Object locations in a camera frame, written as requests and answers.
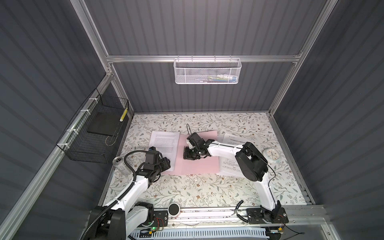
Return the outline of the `pink file folder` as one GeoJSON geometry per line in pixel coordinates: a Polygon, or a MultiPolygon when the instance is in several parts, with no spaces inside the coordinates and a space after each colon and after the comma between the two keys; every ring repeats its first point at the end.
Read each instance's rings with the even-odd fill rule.
{"type": "Polygon", "coordinates": [[[195,175],[195,174],[216,174],[219,172],[219,158],[206,156],[207,151],[203,150],[203,155],[198,151],[190,150],[187,144],[189,135],[180,134],[177,147],[176,158],[171,162],[171,168],[164,175],[195,175]]]}

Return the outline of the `printed white paper sheet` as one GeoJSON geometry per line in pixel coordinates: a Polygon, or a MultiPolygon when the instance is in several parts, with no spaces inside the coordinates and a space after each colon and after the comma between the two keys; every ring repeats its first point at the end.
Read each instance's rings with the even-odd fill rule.
{"type": "Polygon", "coordinates": [[[171,167],[165,173],[170,174],[175,170],[180,133],[153,131],[149,147],[155,147],[171,162],[171,167]]]}

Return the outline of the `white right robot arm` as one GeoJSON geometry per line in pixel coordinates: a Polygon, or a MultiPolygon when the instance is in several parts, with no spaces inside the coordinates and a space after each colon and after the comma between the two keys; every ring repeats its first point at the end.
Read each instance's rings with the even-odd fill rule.
{"type": "Polygon", "coordinates": [[[258,217],[266,223],[273,223],[280,216],[281,202],[276,199],[269,178],[267,159],[250,142],[243,145],[221,143],[212,139],[204,140],[197,133],[187,137],[183,159],[199,160],[207,157],[222,157],[236,160],[244,177],[255,183],[261,205],[258,217]]]}

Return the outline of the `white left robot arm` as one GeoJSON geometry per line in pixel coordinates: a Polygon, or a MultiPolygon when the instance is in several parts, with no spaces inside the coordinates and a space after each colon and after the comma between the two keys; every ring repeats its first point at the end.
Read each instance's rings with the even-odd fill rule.
{"type": "Polygon", "coordinates": [[[107,205],[94,208],[81,240],[126,240],[139,225],[149,225],[154,220],[153,204],[138,202],[138,198],[160,179],[162,172],[171,168],[171,161],[155,147],[147,151],[134,150],[119,159],[119,163],[132,172],[133,178],[107,205]],[[135,153],[145,154],[145,161],[137,170],[127,161],[135,153]]]}

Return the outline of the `white beverage can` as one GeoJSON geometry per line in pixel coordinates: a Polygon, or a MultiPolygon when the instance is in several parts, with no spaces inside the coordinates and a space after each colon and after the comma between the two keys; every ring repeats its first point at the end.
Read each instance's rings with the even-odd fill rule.
{"type": "Polygon", "coordinates": [[[128,177],[132,173],[132,171],[125,164],[124,158],[122,156],[115,157],[113,159],[113,166],[123,176],[128,177]]]}

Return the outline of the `yellow marker pen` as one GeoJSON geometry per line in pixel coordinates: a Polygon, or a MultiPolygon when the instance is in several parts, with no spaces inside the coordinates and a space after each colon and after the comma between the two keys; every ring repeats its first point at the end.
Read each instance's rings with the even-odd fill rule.
{"type": "Polygon", "coordinates": [[[125,119],[127,113],[128,113],[128,108],[125,108],[124,111],[123,111],[123,113],[122,113],[122,115],[121,115],[121,117],[120,117],[120,122],[123,122],[123,121],[124,121],[124,119],[125,119]]]}

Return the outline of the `round white clock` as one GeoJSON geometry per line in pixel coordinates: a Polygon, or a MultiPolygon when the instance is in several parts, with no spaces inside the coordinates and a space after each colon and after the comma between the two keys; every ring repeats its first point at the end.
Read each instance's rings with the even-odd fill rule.
{"type": "Polygon", "coordinates": [[[278,164],[282,160],[281,154],[275,148],[266,148],[262,152],[269,164],[278,164]]]}

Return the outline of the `white perforated vent strip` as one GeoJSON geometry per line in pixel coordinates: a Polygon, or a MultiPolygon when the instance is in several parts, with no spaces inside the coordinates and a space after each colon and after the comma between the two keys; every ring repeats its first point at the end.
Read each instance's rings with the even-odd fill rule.
{"type": "Polygon", "coordinates": [[[197,228],[197,229],[165,229],[151,235],[144,231],[133,231],[128,239],[135,240],[268,240],[266,230],[262,228],[197,228]]]}

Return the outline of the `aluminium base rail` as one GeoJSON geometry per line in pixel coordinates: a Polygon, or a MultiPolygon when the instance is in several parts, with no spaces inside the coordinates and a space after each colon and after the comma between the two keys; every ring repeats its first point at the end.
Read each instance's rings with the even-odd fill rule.
{"type": "MultiPolygon", "coordinates": [[[[170,218],[166,209],[155,209],[154,226],[176,228],[182,226],[214,226],[245,224],[236,215],[235,207],[213,208],[181,208],[177,218],[170,218]]],[[[273,223],[266,223],[258,217],[259,208],[240,207],[241,215],[249,220],[251,225],[322,225],[330,219],[322,205],[293,205],[283,206],[279,217],[273,223]]]]}

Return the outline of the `black handled pliers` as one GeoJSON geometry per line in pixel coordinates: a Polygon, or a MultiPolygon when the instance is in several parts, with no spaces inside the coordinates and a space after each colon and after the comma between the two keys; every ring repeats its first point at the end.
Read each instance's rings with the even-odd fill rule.
{"type": "Polygon", "coordinates": [[[241,205],[242,205],[243,203],[244,203],[243,200],[240,200],[240,201],[237,203],[237,205],[236,205],[236,207],[235,207],[235,209],[234,209],[234,213],[233,213],[233,215],[236,215],[242,222],[244,222],[244,223],[249,223],[249,220],[246,219],[244,216],[241,215],[240,207],[241,207],[241,205]]]}

